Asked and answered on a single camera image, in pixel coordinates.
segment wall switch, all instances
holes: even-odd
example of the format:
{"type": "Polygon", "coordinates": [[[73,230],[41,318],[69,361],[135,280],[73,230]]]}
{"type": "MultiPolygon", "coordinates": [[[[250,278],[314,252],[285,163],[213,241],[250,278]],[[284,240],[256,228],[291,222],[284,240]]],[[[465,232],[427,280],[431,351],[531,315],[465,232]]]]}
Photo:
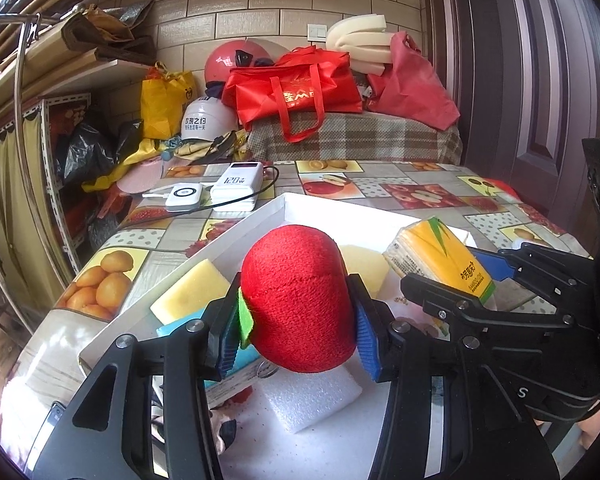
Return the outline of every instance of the wall switch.
{"type": "Polygon", "coordinates": [[[306,38],[309,41],[327,41],[327,26],[309,23],[306,26],[306,38]]]}

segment red helmet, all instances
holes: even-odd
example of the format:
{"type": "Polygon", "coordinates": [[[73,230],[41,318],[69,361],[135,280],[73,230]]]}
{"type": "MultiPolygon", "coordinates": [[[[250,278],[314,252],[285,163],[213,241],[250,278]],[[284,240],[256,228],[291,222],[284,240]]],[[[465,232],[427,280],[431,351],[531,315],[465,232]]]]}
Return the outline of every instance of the red helmet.
{"type": "Polygon", "coordinates": [[[205,82],[225,82],[229,77],[229,70],[237,66],[253,66],[253,62],[261,57],[269,57],[269,54],[253,41],[227,41],[216,48],[206,59],[205,82]]]}

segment red plastic bag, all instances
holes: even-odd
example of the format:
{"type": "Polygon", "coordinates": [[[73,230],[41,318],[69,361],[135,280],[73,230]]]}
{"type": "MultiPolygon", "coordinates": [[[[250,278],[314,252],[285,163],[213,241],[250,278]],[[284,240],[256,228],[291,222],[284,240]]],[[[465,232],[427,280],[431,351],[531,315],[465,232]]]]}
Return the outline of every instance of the red plastic bag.
{"type": "Polygon", "coordinates": [[[235,108],[240,122],[279,115],[288,142],[314,134],[325,112],[361,112],[362,100],[349,68],[349,54],[315,46],[296,48],[274,66],[231,70],[222,102],[235,108]],[[293,134],[289,111],[315,110],[315,126],[293,134]]]}
{"type": "Polygon", "coordinates": [[[367,76],[374,91],[367,101],[370,111],[413,119],[437,130],[446,130],[458,120],[456,104],[406,32],[394,34],[391,58],[393,65],[381,76],[367,76]]]}

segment checkered cloth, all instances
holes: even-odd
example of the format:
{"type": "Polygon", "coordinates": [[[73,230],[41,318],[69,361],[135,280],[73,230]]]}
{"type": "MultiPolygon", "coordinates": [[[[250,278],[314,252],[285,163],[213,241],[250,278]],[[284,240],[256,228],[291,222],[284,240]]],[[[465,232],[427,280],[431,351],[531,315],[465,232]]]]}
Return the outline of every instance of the checkered cloth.
{"type": "MultiPolygon", "coordinates": [[[[290,115],[293,132],[315,124],[314,112],[290,115]]],[[[456,126],[444,132],[418,121],[384,114],[327,113],[315,135],[286,142],[277,117],[254,121],[246,148],[254,160],[426,160],[459,164],[462,142],[456,126]]]]}

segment phone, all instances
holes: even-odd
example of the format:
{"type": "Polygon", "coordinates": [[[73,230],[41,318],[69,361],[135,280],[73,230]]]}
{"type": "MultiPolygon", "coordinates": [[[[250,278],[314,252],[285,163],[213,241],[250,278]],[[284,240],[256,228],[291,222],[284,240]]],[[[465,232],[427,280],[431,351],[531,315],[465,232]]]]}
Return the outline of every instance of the phone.
{"type": "Polygon", "coordinates": [[[55,400],[51,404],[51,409],[46,414],[46,419],[42,423],[42,426],[38,430],[38,434],[36,435],[35,440],[33,441],[33,446],[31,446],[31,451],[29,451],[29,456],[27,456],[27,461],[25,462],[25,466],[23,469],[23,473],[27,476],[27,478],[31,478],[33,473],[33,468],[38,461],[38,457],[40,456],[40,452],[42,452],[42,448],[45,447],[46,441],[51,435],[53,428],[55,428],[58,420],[64,413],[65,406],[55,400]]]}

